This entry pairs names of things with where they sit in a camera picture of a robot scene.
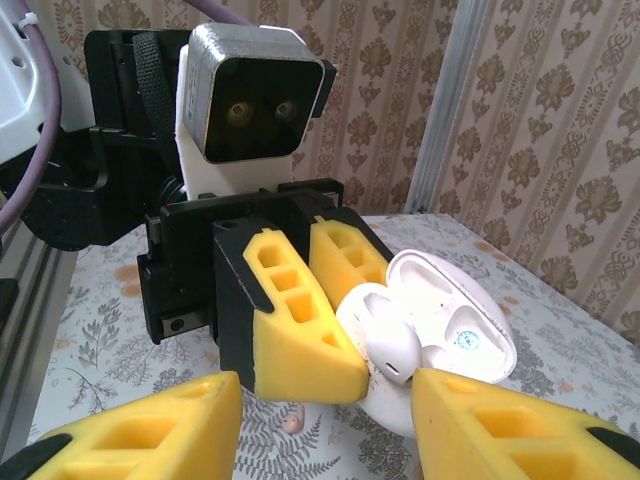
yellow foam gripper pad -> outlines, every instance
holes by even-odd
[[[284,233],[259,217],[214,233],[220,365],[268,400],[351,403],[369,371]]]
[[[393,254],[356,212],[338,208],[311,225],[309,268],[335,309],[365,282],[386,284]]]
[[[633,438],[523,393],[421,369],[411,411],[426,480],[640,480]]]
[[[231,480],[241,423],[237,374],[208,375],[49,432],[72,440],[29,479]]]

white charging case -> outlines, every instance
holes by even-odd
[[[360,407],[388,430],[415,437],[411,381],[398,385],[372,364],[366,353],[367,328],[401,318],[420,339],[423,366],[487,383],[509,376],[517,353],[499,305],[456,266],[404,250],[389,264],[386,280],[387,287],[364,283],[351,290],[336,317],[369,366],[369,391]]]

wireless earbud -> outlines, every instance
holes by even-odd
[[[416,332],[401,320],[367,331],[367,356],[394,383],[405,384],[422,367],[422,347]]]

black camera face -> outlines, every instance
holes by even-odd
[[[304,135],[322,83],[315,62],[230,58],[218,67],[206,132],[211,163],[282,157]]]

open case lid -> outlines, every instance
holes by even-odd
[[[422,344],[423,362],[497,383],[516,365],[513,334],[491,296],[458,267],[428,253],[404,250],[387,269]]]

